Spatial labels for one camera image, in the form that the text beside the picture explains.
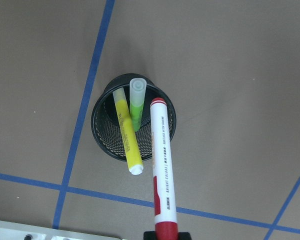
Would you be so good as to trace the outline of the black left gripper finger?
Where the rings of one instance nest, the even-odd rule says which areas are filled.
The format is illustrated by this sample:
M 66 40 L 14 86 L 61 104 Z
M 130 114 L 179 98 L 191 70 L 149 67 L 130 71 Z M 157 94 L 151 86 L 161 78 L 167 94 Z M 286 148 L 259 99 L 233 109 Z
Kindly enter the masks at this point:
M 143 240 L 156 240 L 156 232 L 155 231 L 145 231 L 143 233 Z

